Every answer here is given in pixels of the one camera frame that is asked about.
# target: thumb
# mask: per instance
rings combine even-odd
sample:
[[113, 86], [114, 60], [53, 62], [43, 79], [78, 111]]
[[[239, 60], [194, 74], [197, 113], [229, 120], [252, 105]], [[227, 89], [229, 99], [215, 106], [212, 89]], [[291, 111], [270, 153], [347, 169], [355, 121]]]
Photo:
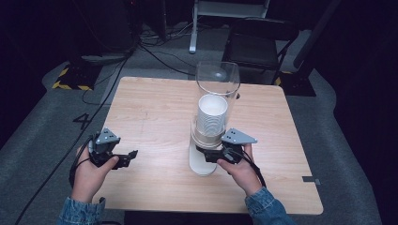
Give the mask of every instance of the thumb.
[[234, 165], [225, 161], [224, 159], [217, 160], [217, 164], [219, 164], [223, 169], [225, 169], [228, 173], [232, 174], [234, 170]]
[[119, 157], [111, 157], [100, 168], [107, 173], [116, 165], [118, 161]]

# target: gray carpet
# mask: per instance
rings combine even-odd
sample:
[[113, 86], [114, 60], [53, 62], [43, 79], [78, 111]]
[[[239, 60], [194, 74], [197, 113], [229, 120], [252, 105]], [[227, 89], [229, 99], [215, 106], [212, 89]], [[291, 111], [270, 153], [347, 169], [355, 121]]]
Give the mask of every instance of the gray carpet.
[[[300, 34], [285, 59], [283, 70], [295, 70], [293, 60], [309, 34], [308, 31]], [[197, 62], [221, 60], [226, 37], [225, 28], [200, 32], [196, 54], [189, 54], [190, 37], [147, 48], [170, 67], [193, 74]], [[66, 63], [43, 74], [46, 95], [0, 151], [0, 224], [15, 223], [80, 133], [81, 124], [72, 121], [84, 113], [90, 117], [96, 113], [120, 68], [120, 65], [104, 67], [98, 78], [99, 84], [93, 91], [52, 89]], [[122, 76], [192, 79], [192, 76], [177, 73], [140, 49], [124, 66], [119, 77]], [[270, 77], [258, 78], [258, 71], [250, 70], [242, 71], [244, 79], [248, 83], [270, 81]], [[317, 187], [325, 210], [319, 216], [292, 217], [298, 224], [381, 224], [372, 187], [333, 117], [334, 92], [316, 71], [311, 74], [310, 81], [316, 97], [286, 98], [310, 168], [320, 181]], [[102, 128], [108, 111], [109, 107], [99, 110], [86, 133], [27, 209], [20, 224], [55, 223], [63, 201], [70, 194], [68, 175], [75, 149], [89, 134]], [[123, 223], [123, 216], [121, 210], [106, 210], [103, 218]]]

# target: dark background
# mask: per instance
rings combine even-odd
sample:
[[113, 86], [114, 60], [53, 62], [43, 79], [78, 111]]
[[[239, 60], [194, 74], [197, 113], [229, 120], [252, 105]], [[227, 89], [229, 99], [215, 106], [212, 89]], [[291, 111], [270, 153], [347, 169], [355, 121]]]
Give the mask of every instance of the dark background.
[[[79, 1], [81, 11], [73, 5], [76, 2], [3, 1], [0, 147], [46, 92], [41, 84], [44, 74], [68, 60], [78, 64], [80, 55], [109, 51], [93, 38], [88, 27], [100, 34], [106, 44], [123, 50], [132, 37], [139, 35], [141, 22], [159, 17], [161, 12], [158, 7], [145, 7], [149, 3], [160, 6], [155, 0], [112, 1], [111, 5], [105, 0]], [[313, 29], [329, 2], [271, 1], [268, 17]], [[192, 5], [193, 1], [165, 1], [167, 24], [191, 21]], [[397, 3], [392, 0], [342, 1], [300, 73], [306, 76], [316, 68], [334, 88], [336, 120], [374, 188], [385, 224], [392, 224], [392, 217], [398, 212], [397, 10]], [[164, 22], [155, 20], [152, 25], [161, 32], [159, 23]]]

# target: black cable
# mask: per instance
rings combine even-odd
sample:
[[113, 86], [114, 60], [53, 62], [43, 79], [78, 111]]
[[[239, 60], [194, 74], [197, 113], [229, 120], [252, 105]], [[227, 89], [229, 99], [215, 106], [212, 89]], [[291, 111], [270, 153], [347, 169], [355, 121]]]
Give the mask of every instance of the black cable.
[[173, 56], [174, 58], [178, 59], [179, 61], [183, 62], [184, 64], [186, 64], [186, 65], [188, 65], [188, 66], [190, 66], [190, 67], [192, 67], [192, 68], [196, 68], [196, 66], [194, 66], [194, 65], [192, 65], [192, 64], [190, 64], [190, 63], [188, 63], [188, 62], [186, 62], [186, 61], [184, 61], [184, 60], [178, 58], [178, 56], [176, 56], [176, 55], [174, 55], [174, 54], [170, 54], [170, 53], [166, 53], [166, 52], [160, 52], [160, 51], [152, 51], [152, 53], [162, 53], [162, 54], [171, 55], [171, 56]]
[[88, 143], [89, 143], [91, 140], [93, 140], [93, 136], [92, 136], [92, 135], [90, 135], [90, 137], [89, 137], [89, 138], [84, 142], [84, 144], [80, 147], [79, 152], [77, 153], [77, 155], [76, 155], [76, 157], [75, 157], [75, 159], [74, 159], [72, 165], [70, 166], [70, 169], [69, 169], [69, 183], [70, 183], [70, 185], [71, 185], [72, 188], [73, 188], [73, 185], [74, 185], [76, 170], [77, 170], [77, 168], [80, 166], [80, 164], [82, 164], [82, 162], [80, 162], [80, 163], [78, 164], [79, 158], [80, 158], [80, 156], [82, 155], [84, 149], [87, 147]]
[[195, 76], [195, 74], [187, 73], [187, 72], [184, 72], [184, 71], [180, 71], [180, 70], [178, 70], [178, 69], [175, 69], [175, 68], [173, 68], [173, 67], [170, 67], [169, 65], [167, 65], [167, 64], [165, 64], [163, 61], [161, 61], [160, 58], [158, 58], [154, 53], [152, 53], [150, 50], [148, 50], [148, 49], [147, 49], [146, 47], [144, 47], [142, 44], [139, 44], [139, 45], [140, 45], [140, 47], [143, 48], [146, 52], [148, 52], [149, 54], [151, 54], [151, 55], [152, 55], [153, 57], [155, 57], [159, 62], [161, 62], [163, 65], [167, 66], [168, 68], [170, 68], [170, 69], [172, 69], [172, 70], [174, 70], [174, 71], [176, 71], [176, 72], [186, 74], [186, 75], [188, 75], [188, 76]]
[[101, 60], [89, 60], [89, 59], [83, 59], [85, 62], [89, 63], [91, 66], [107, 66], [115, 63], [121, 63], [123, 60], [126, 58], [130, 58], [131, 53], [127, 53], [124, 56], [118, 57], [118, 58], [112, 58], [112, 59], [101, 59]]
[[85, 18], [85, 15], [82, 13], [80, 7], [77, 5], [75, 0], [72, 0], [73, 5], [76, 7], [76, 9], [79, 11], [80, 16], [82, 17], [85, 25], [87, 26], [87, 29], [91, 32], [91, 34], [93, 35], [93, 37], [96, 39], [96, 41], [98, 42], [98, 44], [100, 44], [103, 48], [105, 48], [106, 50], [112, 52], [112, 53], [128, 53], [131, 50], [134, 49], [134, 44], [129, 47], [128, 49], [124, 50], [124, 51], [119, 51], [119, 50], [113, 50], [110, 47], [108, 47], [107, 45], [105, 45], [104, 43], [102, 43], [102, 41], [98, 38], [97, 34], [94, 32], [94, 30], [91, 28], [91, 26], [89, 25], [87, 19]]
[[[186, 28], [188, 28], [188, 27], [189, 26], [185, 26], [180, 31], [174, 31], [174, 32], [169, 33], [167, 35], [167, 37], [169, 37], [169, 38], [166, 39], [166, 40], [162, 40], [159, 36], [156, 36], [155, 34], [153, 34], [154, 35], [153, 37], [141, 37], [141, 43], [142, 43], [142, 45], [145, 45], [147, 47], [155, 47], [155, 46], [159, 47], [159, 46], [162, 46], [162, 45], [164, 45], [165, 43], [167, 43], [167, 42], [169, 42], [171, 40], [177, 40], [177, 39], [183, 38], [183, 37], [185, 37], [187, 35], [190, 35], [190, 34], [187, 34], [189, 30], [186, 29]], [[205, 27], [202, 27], [202, 29], [199, 29], [199, 28], [200, 27], [198, 27], [197, 33], [200, 33], [202, 31], [209, 30], [209, 29], [214, 29], [211, 26], [205, 26]], [[179, 33], [182, 32], [183, 30], [185, 30], [185, 33], [183, 35], [180, 35]], [[144, 39], [149, 39], [149, 38], [156, 38], [156, 42], [155, 43], [144, 42]]]
[[86, 158], [85, 160], [82, 160], [81, 162], [79, 162], [79, 164], [76, 165], [76, 169], [80, 166], [80, 164], [82, 164], [82, 163], [84, 163], [84, 162], [86, 162], [86, 161], [88, 161], [88, 160], [90, 160], [89, 157]]
[[[166, 30], [167, 30], [167, 29], [171, 29], [171, 30], [172, 30], [171, 32], [169, 32], [169, 33], [166, 35], [166, 37], [168, 38], [168, 39], [166, 39], [166, 40], [162, 40], [162, 39], [160, 39], [160, 37], [157, 36], [156, 34], [150, 33], [149, 30], [146, 30], [147, 32], [149, 32], [149, 34], [148, 34], [149, 37], [141, 37], [142, 44], [145, 45], [145, 46], [147, 46], [147, 47], [161, 46], [161, 45], [163, 45], [163, 44], [169, 42], [170, 40], [180, 39], [180, 38], [183, 38], [184, 36], [188, 35], [187, 32], [189, 31], [188, 28], [190, 28], [190, 27], [192, 27], [192, 22], [189, 23], [188, 25], [186, 25], [186, 26], [180, 28], [179, 30], [176, 30], [176, 31], [175, 31], [175, 28], [174, 28], [174, 27], [172, 27], [172, 28], [166, 28]], [[148, 43], [148, 42], [144, 42], [144, 41], [143, 41], [144, 39], [148, 39], [148, 38], [157, 38], [157, 39], [156, 39], [156, 42], [155, 42], [155, 43]]]
[[[119, 67], [121, 63], [118, 63], [115, 68], [114, 71], [112, 71], [112, 73], [110, 75], [108, 75], [106, 78], [102, 79], [101, 81], [97, 82], [96, 84], [94, 84], [94, 86], [99, 85], [100, 83], [103, 83], [104, 81], [108, 80], [110, 77], [112, 77], [114, 75], [114, 73], [116, 72], [116, 68]], [[82, 95], [82, 102], [84, 102], [87, 105], [100, 105], [99, 103], [92, 103], [92, 102], [88, 102], [84, 100], [84, 96], [85, 94], [88, 92], [88, 90], [85, 90], [83, 95]]]
[[38, 194], [41, 192], [41, 190], [44, 188], [44, 186], [47, 184], [47, 182], [51, 179], [51, 177], [54, 175], [54, 173], [56, 172], [56, 170], [58, 169], [58, 167], [62, 164], [62, 162], [64, 162], [65, 158], [67, 158], [67, 156], [69, 155], [69, 153], [71, 152], [71, 150], [73, 149], [73, 147], [76, 145], [76, 143], [80, 140], [80, 138], [82, 138], [85, 130], [88, 128], [88, 126], [91, 124], [91, 122], [93, 121], [93, 119], [96, 117], [96, 115], [99, 113], [100, 109], [102, 108], [102, 106], [104, 105], [104, 103], [106, 102], [106, 100], [108, 99], [108, 97], [111, 95], [112, 90], [115, 87], [116, 81], [120, 75], [120, 72], [122, 70], [122, 68], [124, 67], [124, 65], [126, 64], [127, 60], [129, 58], [127, 58], [122, 66], [119, 69], [119, 72], [117, 73], [117, 77], [115, 79], [114, 84], [111, 87], [111, 90], [109, 91], [108, 95], [106, 96], [106, 98], [103, 100], [103, 102], [100, 104], [100, 106], [97, 108], [97, 110], [94, 112], [93, 116], [91, 117], [91, 119], [87, 122], [87, 125], [82, 129], [82, 131], [80, 132], [79, 136], [76, 138], [76, 140], [74, 141], [73, 145], [69, 148], [69, 150], [67, 151], [67, 153], [61, 158], [61, 160], [56, 164], [56, 166], [54, 167], [54, 169], [52, 170], [52, 172], [47, 176], [46, 180], [41, 184], [41, 186], [38, 188], [38, 190], [35, 192], [35, 194], [32, 196], [32, 198], [29, 200], [29, 202], [26, 204], [26, 206], [24, 207], [24, 209], [22, 210], [22, 212], [20, 213], [20, 215], [17, 218], [17, 221], [15, 221], [15, 225], [18, 225], [21, 221], [21, 219], [23, 218], [24, 213], [26, 212], [26, 210], [29, 208], [30, 204], [33, 202], [33, 200], [36, 199], [36, 197], [38, 196]]
[[237, 156], [239, 156], [239, 157], [241, 157], [241, 158], [243, 158], [245, 161], [247, 161], [250, 164], [250, 166], [253, 168], [255, 174], [257, 175], [258, 179], [261, 182], [261, 185], [264, 188], [267, 187], [266, 181], [264, 180], [264, 177], [263, 177], [263, 174], [261, 174], [261, 172], [260, 172], [260, 168], [257, 167], [257, 165], [254, 164], [254, 162], [253, 162], [252, 158], [249, 156], [249, 154], [247, 154], [245, 151], [243, 151], [243, 153], [247, 156], [247, 157], [245, 157], [245, 156], [241, 155], [240, 153], [238, 153], [238, 152], [236, 152], [236, 151], [234, 151], [232, 149], [230, 149], [230, 152], [235, 154], [235, 155], [237, 155]]

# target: handheld controller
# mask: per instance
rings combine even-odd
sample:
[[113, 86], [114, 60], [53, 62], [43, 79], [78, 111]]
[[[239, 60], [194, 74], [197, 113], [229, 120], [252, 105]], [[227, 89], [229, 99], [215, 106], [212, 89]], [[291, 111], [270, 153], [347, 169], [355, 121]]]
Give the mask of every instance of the handheld controller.
[[196, 146], [196, 149], [205, 155], [206, 162], [216, 163], [219, 158], [229, 163], [237, 164], [243, 158], [242, 144], [257, 143], [257, 140], [235, 128], [230, 128], [222, 136], [222, 149], [209, 150]]
[[[105, 162], [107, 162], [110, 158], [114, 156], [118, 156], [119, 161], [112, 168], [112, 170], [117, 170], [122, 167], [129, 167], [130, 161], [134, 159], [138, 153], [138, 150], [134, 150], [127, 155], [113, 154], [112, 151], [114, 150], [115, 146], [120, 143], [120, 138], [114, 135], [114, 133], [108, 128], [104, 128], [101, 133], [97, 132], [96, 135], [94, 137], [91, 137], [90, 139], [91, 140], [88, 142], [89, 159], [97, 167], [102, 166]], [[69, 182], [72, 187], [74, 185], [74, 178], [77, 167], [80, 165], [80, 163], [88, 160], [88, 158], [86, 158], [79, 164], [77, 164], [80, 155], [81, 153], [79, 153], [69, 171]]]

